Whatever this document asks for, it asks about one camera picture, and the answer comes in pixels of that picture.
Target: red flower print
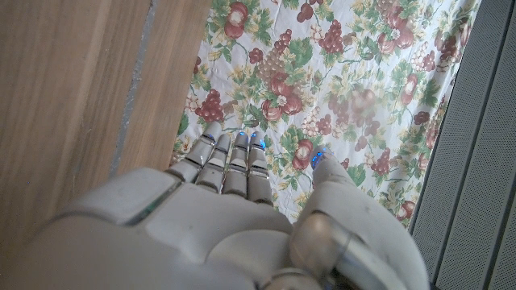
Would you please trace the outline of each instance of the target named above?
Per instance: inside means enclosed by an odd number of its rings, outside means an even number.
[[[378,36],[378,48],[382,54],[391,54],[394,51],[395,43],[393,40],[385,40],[385,33],[380,33]]]
[[[303,170],[310,164],[310,153],[314,149],[314,144],[309,139],[298,142],[298,149],[294,152],[292,166],[297,170]]]
[[[271,107],[271,101],[265,100],[261,103],[261,109],[264,111],[264,116],[269,121],[277,121],[281,118],[281,108],[280,107]]]
[[[405,87],[403,87],[401,96],[403,105],[407,106],[412,101],[416,85],[418,85],[418,76],[412,73],[406,78],[406,84]]]
[[[416,204],[412,201],[405,201],[402,204],[402,206],[400,206],[400,210],[397,212],[396,218],[398,219],[398,221],[402,221],[406,218],[411,218],[415,207]]]
[[[227,15],[224,32],[227,37],[237,39],[243,34],[243,25],[248,20],[248,7],[242,2],[233,2]]]
[[[286,100],[286,104],[281,107],[283,109],[283,113],[288,115],[295,115],[301,112],[303,108],[303,103],[301,98],[297,94],[293,93],[289,95],[286,98]]]
[[[289,96],[293,91],[292,85],[286,85],[285,80],[289,75],[285,72],[278,72],[271,80],[271,90],[277,96]]]

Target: wood grain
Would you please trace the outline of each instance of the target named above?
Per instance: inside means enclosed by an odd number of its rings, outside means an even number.
[[[107,179],[149,5],[0,2],[0,270]]]
[[[159,2],[119,173],[168,167],[209,9],[209,0]]]

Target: green leaf print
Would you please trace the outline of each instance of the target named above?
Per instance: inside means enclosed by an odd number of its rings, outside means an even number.
[[[324,66],[326,66],[327,68],[333,67],[337,61],[343,59],[342,53],[327,53],[324,49],[321,49],[321,56],[324,58]]]
[[[179,130],[177,130],[177,135],[183,134],[185,132],[186,128],[188,128],[189,121],[188,116],[185,112],[183,112],[183,116],[181,117],[181,123],[179,124]]]
[[[299,7],[299,0],[283,0],[281,4],[283,4],[285,8],[297,9]]]
[[[216,15],[226,17],[231,11],[229,0],[213,0],[211,9]]]
[[[271,28],[271,26],[274,24],[274,21],[270,19],[270,11],[267,9],[259,9],[256,13],[260,21],[257,23],[258,30],[252,34],[252,40],[256,41],[259,40],[263,44],[270,46],[271,45],[271,35],[267,32]]]
[[[331,10],[331,8],[328,6],[327,3],[323,3],[319,6],[317,6],[317,8],[315,8],[315,10],[314,10],[314,13],[320,19],[326,19],[327,21],[333,21],[333,19],[335,18],[333,15],[333,11]]]
[[[308,37],[303,40],[294,39],[290,41],[289,50],[296,56],[294,68],[304,66],[312,58],[312,46]]]
[[[195,73],[192,77],[191,84],[195,89],[204,89],[205,91],[209,91],[211,89],[211,83],[206,78],[204,73]]]
[[[224,55],[224,58],[226,59],[226,61],[228,63],[231,63],[231,52],[230,52],[229,48],[223,49],[223,55]]]
[[[358,166],[350,166],[347,168],[347,174],[353,179],[353,182],[355,182],[356,186],[360,186],[362,182],[365,180],[365,170],[364,165],[358,165]]]
[[[435,95],[440,89],[441,86],[437,84],[437,81],[435,79],[431,79],[428,81],[427,87],[423,92],[422,99],[419,102],[429,107],[437,106],[437,97]]]
[[[260,0],[240,0],[247,8],[250,15],[253,14],[256,8],[260,7]]]

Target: floral tablecloth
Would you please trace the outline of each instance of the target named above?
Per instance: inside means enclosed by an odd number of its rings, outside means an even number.
[[[202,128],[266,134],[275,207],[295,221],[326,144],[408,225],[480,0],[214,0],[174,147]]]

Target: white robotic arm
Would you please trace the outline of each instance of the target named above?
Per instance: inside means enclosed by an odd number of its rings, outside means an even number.
[[[428,289],[401,224],[329,149],[292,227],[271,206],[263,135],[211,123],[166,172],[136,169],[74,201],[27,245],[9,289]]]

